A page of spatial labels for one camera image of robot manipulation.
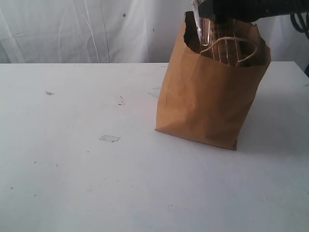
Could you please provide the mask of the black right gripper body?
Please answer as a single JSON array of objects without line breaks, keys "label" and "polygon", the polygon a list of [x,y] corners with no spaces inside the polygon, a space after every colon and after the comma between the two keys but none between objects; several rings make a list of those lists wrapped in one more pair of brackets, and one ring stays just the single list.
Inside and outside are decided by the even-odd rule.
[{"label": "black right gripper body", "polygon": [[200,17],[216,23],[229,18],[254,22],[260,18],[308,11],[308,0],[205,0],[198,6]]}]

